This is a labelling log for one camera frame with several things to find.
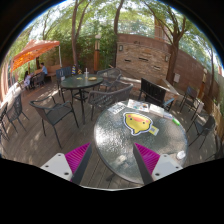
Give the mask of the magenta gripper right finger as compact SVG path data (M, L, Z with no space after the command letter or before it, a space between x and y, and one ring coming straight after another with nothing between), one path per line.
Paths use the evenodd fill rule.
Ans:
M138 143L133 144L133 154L145 185L182 169L168 154L159 155Z

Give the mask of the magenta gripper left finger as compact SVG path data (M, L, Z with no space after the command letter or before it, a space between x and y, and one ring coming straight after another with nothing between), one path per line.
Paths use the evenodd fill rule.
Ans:
M66 154L57 153L41 169L79 185L91 153L91 144L87 143Z

